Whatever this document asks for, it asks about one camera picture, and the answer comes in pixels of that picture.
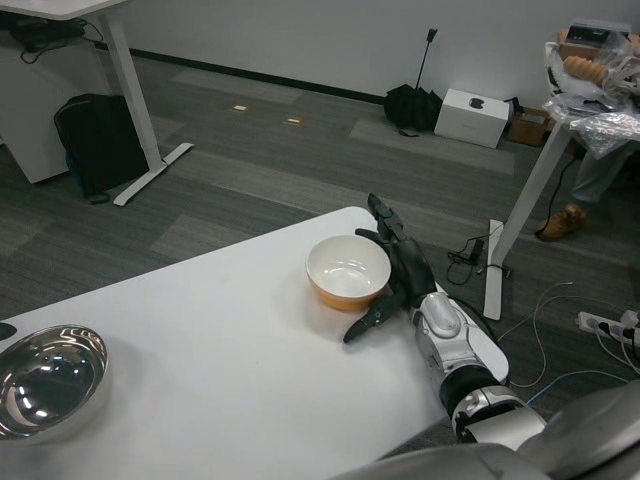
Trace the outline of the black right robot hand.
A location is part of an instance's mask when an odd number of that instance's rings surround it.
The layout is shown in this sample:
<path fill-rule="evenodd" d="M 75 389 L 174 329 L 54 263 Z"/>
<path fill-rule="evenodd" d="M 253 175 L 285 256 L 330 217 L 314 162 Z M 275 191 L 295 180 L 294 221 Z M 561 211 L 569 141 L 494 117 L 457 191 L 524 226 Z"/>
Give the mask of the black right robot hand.
<path fill-rule="evenodd" d="M 377 230 L 359 228 L 355 234 L 373 241 L 387 255 L 391 264 L 390 293 L 371 303 L 367 313 L 345 333 L 344 344 L 382 325 L 401 309 L 419 307 L 428 294 L 437 291 L 431 266 L 418 243 L 404 231 L 399 215 L 373 193 L 368 195 L 367 205 L 377 222 Z"/>

